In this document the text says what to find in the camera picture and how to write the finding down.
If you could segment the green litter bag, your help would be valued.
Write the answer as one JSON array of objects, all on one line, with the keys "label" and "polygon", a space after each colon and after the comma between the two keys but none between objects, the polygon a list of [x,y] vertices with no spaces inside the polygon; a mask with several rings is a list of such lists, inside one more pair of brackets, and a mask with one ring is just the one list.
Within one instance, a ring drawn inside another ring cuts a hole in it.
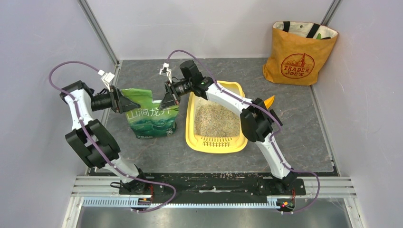
[{"label": "green litter bag", "polygon": [[171,106],[160,110],[160,100],[153,100],[153,93],[146,89],[122,89],[124,97],[140,105],[125,113],[131,130],[138,139],[165,137],[176,131],[175,119],[179,107]]}]

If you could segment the yellow litter box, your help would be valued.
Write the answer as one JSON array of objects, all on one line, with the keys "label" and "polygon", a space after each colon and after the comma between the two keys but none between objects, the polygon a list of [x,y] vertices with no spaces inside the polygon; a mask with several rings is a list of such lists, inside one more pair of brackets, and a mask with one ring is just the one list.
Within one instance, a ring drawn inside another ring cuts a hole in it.
[{"label": "yellow litter box", "polygon": [[200,136],[195,131],[195,114],[196,110],[207,103],[207,100],[197,97],[193,92],[189,93],[189,100],[186,112],[185,140],[188,146],[198,152],[226,154],[243,150],[248,140],[239,131],[234,137],[207,137]]}]

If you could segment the orange litter scoop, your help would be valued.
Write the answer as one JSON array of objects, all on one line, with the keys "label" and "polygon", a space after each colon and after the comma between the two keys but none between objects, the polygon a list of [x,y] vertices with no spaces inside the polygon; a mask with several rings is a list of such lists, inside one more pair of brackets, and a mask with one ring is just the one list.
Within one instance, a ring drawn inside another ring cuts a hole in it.
[{"label": "orange litter scoop", "polygon": [[266,100],[264,100],[264,105],[265,105],[266,109],[269,109],[272,106],[274,99],[275,99],[275,96],[273,95],[273,96],[267,98]]}]

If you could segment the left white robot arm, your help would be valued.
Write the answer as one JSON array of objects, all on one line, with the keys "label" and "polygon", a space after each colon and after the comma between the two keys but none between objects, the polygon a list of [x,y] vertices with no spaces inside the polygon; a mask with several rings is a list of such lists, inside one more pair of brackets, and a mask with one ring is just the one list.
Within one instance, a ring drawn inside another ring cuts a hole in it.
[{"label": "left white robot arm", "polygon": [[98,94],[81,80],[62,88],[61,99],[68,104],[72,115],[72,130],[65,139],[89,168],[106,169],[120,178],[111,183],[121,194],[143,194],[150,185],[141,169],[120,156],[120,147],[111,133],[93,112],[111,109],[125,113],[139,108],[140,104],[124,97],[114,86]]}]

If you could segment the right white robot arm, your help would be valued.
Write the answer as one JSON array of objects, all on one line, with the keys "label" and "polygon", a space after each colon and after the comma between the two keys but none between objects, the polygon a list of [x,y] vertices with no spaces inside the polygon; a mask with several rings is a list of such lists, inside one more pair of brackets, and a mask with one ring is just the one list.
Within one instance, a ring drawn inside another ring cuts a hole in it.
[{"label": "right white robot arm", "polygon": [[262,99],[245,98],[224,88],[211,77],[203,76],[192,60],[181,63],[180,70],[183,79],[174,82],[168,63],[164,63],[160,69],[159,74],[168,77],[168,80],[164,84],[165,96],[159,109],[178,105],[181,96],[190,92],[229,109],[239,116],[242,134],[258,146],[268,162],[275,190],[279,194],[291,191],[297,175],[290,168],[275,140],[272,124],[282,125],[275,112],[268,110]]}]

